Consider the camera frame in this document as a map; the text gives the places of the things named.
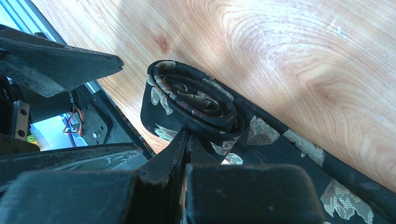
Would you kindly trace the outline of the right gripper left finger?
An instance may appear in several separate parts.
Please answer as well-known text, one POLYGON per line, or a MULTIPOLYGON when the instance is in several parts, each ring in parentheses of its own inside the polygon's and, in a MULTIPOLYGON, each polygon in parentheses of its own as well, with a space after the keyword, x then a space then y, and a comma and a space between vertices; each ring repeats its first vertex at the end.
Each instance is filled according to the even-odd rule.
POLYGON ((188 132, 180 131, 164 150, 136 171, 134 224, 182 223, 187 140, 188 132))

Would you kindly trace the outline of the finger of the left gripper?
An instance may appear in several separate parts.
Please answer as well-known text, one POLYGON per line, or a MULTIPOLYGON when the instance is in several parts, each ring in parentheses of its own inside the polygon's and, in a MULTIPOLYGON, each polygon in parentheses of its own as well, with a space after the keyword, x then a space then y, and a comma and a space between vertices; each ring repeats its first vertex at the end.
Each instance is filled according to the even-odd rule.
POLYGON ((134 170, 149 160, 149 151, 134 143, 71 147, 0 158, 0 190, 22 173, 36 170, 134 170))
POLYGON ((50 98, 122 70, 117 56, 72 47, 0 26, 0 72, 50 98))

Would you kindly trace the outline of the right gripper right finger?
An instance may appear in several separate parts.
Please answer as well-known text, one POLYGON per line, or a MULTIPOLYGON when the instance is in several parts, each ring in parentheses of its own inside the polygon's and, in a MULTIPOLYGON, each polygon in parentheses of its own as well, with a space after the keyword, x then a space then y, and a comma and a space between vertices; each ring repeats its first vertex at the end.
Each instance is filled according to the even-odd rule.
POLYGON ((187 143, 187 223, 221 223, 221 165, 196 136, 187 143))

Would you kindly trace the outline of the black floral patterned tie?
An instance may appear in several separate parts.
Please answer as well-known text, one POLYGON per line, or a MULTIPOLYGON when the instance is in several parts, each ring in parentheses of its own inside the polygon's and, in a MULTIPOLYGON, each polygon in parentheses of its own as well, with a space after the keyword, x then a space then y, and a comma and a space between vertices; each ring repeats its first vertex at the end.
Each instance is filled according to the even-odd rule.
POLYGON ((172 60, 147 70, 141 122, 172 141, 188 130, 216 160, 234 165, 286 163, 302 167, 326 224, 393 224, 395 193, 301 136, 204 72, 172 60))

